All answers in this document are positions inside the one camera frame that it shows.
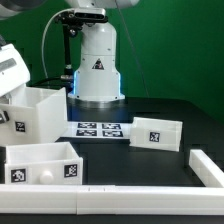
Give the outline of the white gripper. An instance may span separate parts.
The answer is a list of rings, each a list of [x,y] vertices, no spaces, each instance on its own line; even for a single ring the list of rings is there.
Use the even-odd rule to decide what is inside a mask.
[[[0,48],[0,97],[10,93],[30,80],[30,72],[12,44]],[[0,112],[0,124],[9,121],[6,111]]]

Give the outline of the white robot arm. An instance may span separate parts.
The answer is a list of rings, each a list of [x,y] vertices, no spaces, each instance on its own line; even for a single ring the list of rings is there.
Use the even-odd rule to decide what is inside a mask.
[[[58,14],[68,29],[82,33],[79,68],[73,72],[71,97],[82,104],[98,106],[124,99],[120,73],[115,66],[116,30],[108,22],[107,8],[127,8],[139,0],[66,0],[70,8]],[[19,52],[0,36],[0,97],[15,92],[29,80],[29,72]]]

